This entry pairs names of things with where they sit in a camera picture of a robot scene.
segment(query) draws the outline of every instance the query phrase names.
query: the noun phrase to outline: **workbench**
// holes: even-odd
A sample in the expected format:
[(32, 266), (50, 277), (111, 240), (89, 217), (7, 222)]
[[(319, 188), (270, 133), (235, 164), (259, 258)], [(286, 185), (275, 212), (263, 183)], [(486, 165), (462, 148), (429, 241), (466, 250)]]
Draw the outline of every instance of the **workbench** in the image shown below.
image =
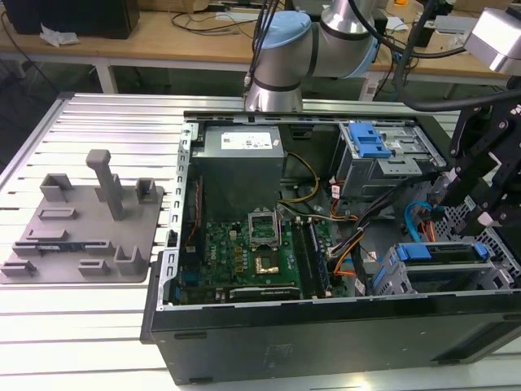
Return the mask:
[[(95, 184), (94, 171), (85, 167), (85, 158), (91, 148), (103, 147), (110, 150), (112, 172), (120, 175), (122, 185), (150, 177), (167, 191), (152, 250), (155, 261), (164, 244), (183, 112), (240, 109), (241, 101), (236, 98), (62, 96), (0, 176), (0, 260), (7, 259), (11, 245), (38, 206), (42, 198), (39, 186), (46, 174), (67, 174), (73, 185)], [(304, 109), (357, 115), (411, 112), (400, 103), (322, 100), (305, 100)], [(458, 113), (435, 117), (451, 133)], [(141, 345), (138, 340), (147, 283), (0, 286), (0, 389), (177, 389), (157, 347)], [(390, 391), (498, 389), (500, 385), (519, 389), (519, 354), (521, 340), (469, 366), (256, 380), (190, 389)]]
[[(401, 17), (406, 23), (412, 22), (416, 13), (421, 10), (422, 6), (413, 0), (404, 7), (395, 6), (392, 2), (387, 6), (390, 14)], [(469, 16), (463, 12), (453, 14)], [(33, 61), (95, 66), (103, 93), (106, 94), (117, 93), (112, 71), (114, 66), (247, 71), (252, 57), (252, 40), (249, 37), (241, 33), (218, 37), (201, 36), (173, 27), (170, 16), (168, 12), (141, 11), (141, 19), (129, 39), (79, 37), (80, 44), (60, 48), (47, 44), (39, 36), (19, 35), (12, 25), (7, 27), (18, 45)], [(202, 20), (208, 16), (196, 15), (194, 18)], [(229, 23), (229, 20), (211, 19), (190, 26), (201, 29)], [(244, 24), (242, 28), (251, 35), (253, 26), (253, 23)], [(404, 42), (409, 31), (394, 35)], [(434, 33), (427, 51), (446, 51), (450, 39), (450, 36)], [(3, 31), (0, 32), (0, 59), (24, 60)], [(385, 78), (390, 66), (389, 50), (382, 48), (365, 75), (360, 100), (373, 100), (378, 84)], [(447, 59), (422, 59), (409, 75), (409, 80), (504, 86), (507, 78), (490, 71), (473, 56), (461, 54)]]

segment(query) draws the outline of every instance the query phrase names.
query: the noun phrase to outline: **blue cable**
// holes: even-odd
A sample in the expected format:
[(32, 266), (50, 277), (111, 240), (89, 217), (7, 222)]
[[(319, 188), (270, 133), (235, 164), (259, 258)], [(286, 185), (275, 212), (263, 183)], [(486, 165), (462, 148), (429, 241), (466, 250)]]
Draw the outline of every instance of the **blue cable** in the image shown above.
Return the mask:
[(432, 212), (432, 206), (428, 204), (427, 202), (422, 201), (414, 201), (411, 202), (409, 205), (407, 205), (407, 208), (405, 208), (405, 225), (407, 226), (407, 230), (409, 231), (411, 237), (415, 242), (421, 242), (422, 239), (420, 238), (420, 235), (418, 231), (416, 230), (416, 227), (413, 223), (413, 218), (411, 217), (410, 213), (412, 212), (413, 208), (415, 206), (423, 206), (426, 210), (429, 212)]

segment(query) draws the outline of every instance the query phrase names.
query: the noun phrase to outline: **motherboard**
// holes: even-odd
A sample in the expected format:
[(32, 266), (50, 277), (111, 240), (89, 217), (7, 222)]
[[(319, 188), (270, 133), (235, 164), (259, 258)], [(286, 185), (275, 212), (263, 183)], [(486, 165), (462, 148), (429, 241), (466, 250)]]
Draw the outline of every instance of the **motherboard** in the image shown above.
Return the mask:
[[(182, 304), (326, 295), (330, 225), (259, 220), (206, 223), (204, 259), (198, 268), (182, 272)], [(258, 239), (267, 238), (276, 241), (258, 244)]]

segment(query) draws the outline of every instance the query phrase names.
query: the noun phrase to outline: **gray plastic holder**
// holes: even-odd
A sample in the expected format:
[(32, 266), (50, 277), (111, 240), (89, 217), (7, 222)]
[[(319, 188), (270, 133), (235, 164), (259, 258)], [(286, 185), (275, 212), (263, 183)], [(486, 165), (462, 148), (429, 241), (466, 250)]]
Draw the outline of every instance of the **gray plastic holder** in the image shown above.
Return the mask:
[(164, 189), (152, 178), (121, 186), (109, 160), (104, 150), (87, 156), (99, 187), (74, 187), (65, 174), (45, 177), (42, 202), (9, 259), (0, 262), (0, 283), (138, 283), (147, 277)]

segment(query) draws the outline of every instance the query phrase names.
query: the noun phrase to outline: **aluminum extrusion table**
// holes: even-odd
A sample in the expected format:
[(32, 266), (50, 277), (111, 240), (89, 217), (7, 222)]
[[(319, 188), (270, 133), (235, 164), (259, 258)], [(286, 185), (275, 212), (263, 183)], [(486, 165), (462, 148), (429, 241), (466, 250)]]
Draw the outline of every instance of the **aluminum extrusion table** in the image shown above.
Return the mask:
[[(240, 110), (235, 98), (77, 94), (50, 108), (0, 176), (0, 259), (24, 230), (49, 172), (94, 183), (93, 147), (109, 149), (122, 184), (153, 177), (167, 194), (153, 254), (163, 245), (169, 189), (185, 110)], [(305, 101), (307, 111), (404, 113), (398, 103)], [(456, 112), (436, 115), (451, 132)], [(0, 286), (0, 389), (177, 389), (154, 345), (139, 332), (144, 283)], [(419, 368), (192, 386), (192, 390), (521, 389), (521, 340), (469, 366)]]

